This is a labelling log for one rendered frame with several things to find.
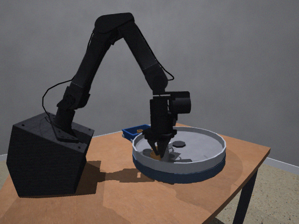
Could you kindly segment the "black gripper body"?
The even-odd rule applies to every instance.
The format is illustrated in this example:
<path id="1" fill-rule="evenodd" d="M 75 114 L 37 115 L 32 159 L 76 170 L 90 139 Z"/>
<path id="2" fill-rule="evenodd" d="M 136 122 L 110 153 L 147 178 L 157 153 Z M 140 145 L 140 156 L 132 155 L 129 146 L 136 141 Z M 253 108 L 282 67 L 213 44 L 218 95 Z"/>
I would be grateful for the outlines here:
<path id="1" fill-rule="evenodd" d="M 177 130 L 172 129 L 168 132 L 168 115 L 155 116 L 151 115 L 151 127 L 142 131 L 142 135 L 146 140 L 152 140 L 157 142 L 165 142 L 167 139 L 174 138 L 177 134 Z M 152 128 L 152 129 L 151 129 Z"/>

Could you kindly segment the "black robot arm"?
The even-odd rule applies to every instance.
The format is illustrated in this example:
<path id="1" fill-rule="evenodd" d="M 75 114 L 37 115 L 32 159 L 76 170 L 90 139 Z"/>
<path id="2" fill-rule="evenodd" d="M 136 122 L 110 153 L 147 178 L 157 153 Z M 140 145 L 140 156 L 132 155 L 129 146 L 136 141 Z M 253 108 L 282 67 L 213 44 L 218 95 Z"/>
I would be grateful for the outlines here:
<path id="1" fill-rule="evenodd" d="M 121 38 L 124 38 L 143 71 L 149 87 L 154 91 L 153 95 L 170 94 L 170 96 L 153 96 L 153 99 L 149 101 L 150 114 L 155 116 L 155 119 L 157 116 L 168 114 L 168 132 L 171 131 L 176 125 L 178 114 L 190 113 L 190 93 L 188 91 L 165 92 L 168 78 L 143 39 L 135 24 L 134 16 L 131 13 L 102 15 L 97 18 L 94 26 L 90 45 L 74 79 L 70 86 L 67 86 L 63 99 L 57 104 L 56 115 L 49 114 L 48 116 L 56 139 L 64 142 L 78 142 L 71 128 L 74 110 L 86 106 L 92 81 L 106 52 L 115 41 Z"/>

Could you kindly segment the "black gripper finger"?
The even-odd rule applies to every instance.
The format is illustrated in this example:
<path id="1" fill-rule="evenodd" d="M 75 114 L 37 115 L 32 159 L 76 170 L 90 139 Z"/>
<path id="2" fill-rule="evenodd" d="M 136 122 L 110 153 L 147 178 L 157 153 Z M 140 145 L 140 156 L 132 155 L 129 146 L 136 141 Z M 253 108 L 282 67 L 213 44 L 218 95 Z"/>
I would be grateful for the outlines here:
<path id="1" fill-rule="evenodd" d="M 149 143 L 149 145 L 151 146 L 151 148 L 155 152 L 155 155 L 160 155 L 159 154 L 159 149 L 157 150 L 156 146 L 155 146 L 155 143 L 157 143 L 157 141 L 147 140 L 147 142 Z"/>
<path id="2" fill-rule="evenodd" d="M 171 139 L 170 139 L 171 140 Z M 161 142 L 157 142 L 158 144 L 158 149 L 159 149 L 159 153 L 160 153 L 160 157 L 163 158 L 166 148 L 170 142 L 170 140 L 166 140 L 165 142 L 161 143 Z M 165 143 L 165 144 L 164 144 Z"/>

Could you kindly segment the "blue open crate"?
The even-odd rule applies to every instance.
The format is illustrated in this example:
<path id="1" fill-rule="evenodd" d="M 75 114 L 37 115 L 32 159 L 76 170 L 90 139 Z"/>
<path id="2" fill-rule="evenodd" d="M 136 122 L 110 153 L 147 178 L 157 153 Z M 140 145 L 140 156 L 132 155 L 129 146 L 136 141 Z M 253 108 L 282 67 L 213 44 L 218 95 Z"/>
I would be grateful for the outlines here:
<path id="1" fill-rule="evenodd" d="M 136 136 L 138 136 L 141 133 L 137 134 L 137 130 L 145 130 L 147 128 L 149 128 L 151 126 L 149 125 L 140 125 L 140 126 L 136 126 L 136 127 L 131 127 L 131 128 L 127 128 L 127 129 L 123 129 L 123 135 L 124 138 L 128 139 L 129 141 L 131 141 L 131 139 L 133 140 Z"/>

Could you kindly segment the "grey round turntable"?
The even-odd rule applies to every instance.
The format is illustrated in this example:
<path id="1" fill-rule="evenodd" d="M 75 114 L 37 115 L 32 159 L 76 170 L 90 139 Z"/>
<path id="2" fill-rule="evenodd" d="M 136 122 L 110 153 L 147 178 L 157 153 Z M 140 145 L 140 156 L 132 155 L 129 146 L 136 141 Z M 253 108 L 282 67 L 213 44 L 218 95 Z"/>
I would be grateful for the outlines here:
<path id="1" fill-rule="evenodd" d="M 187 184 L 206 180 L 222 170 L 226 141 L 220 135 L 194 127 L 173 129 L 177 134 L 168 144 L 168 161 L 143 155 L 142 151 L 151 149 L 151 146 L 142 133 L 134 138 L 132 158 L 141 173 L 162 182 Z"/>

